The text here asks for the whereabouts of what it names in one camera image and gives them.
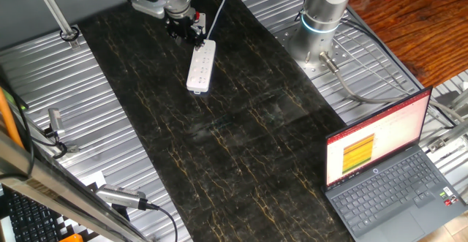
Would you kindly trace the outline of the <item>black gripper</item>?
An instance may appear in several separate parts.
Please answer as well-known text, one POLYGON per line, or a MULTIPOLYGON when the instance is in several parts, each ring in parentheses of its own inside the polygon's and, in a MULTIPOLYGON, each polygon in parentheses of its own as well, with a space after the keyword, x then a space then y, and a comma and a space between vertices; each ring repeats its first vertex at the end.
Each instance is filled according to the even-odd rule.
POLYGON ((197 25, 199 17, 198 13, 179 19, 169 17, 166 20, 167 33, 173 39, 180 39, 189 44, 194 44, 195 48, 199 49, 205 45, 203 27, 197 25))

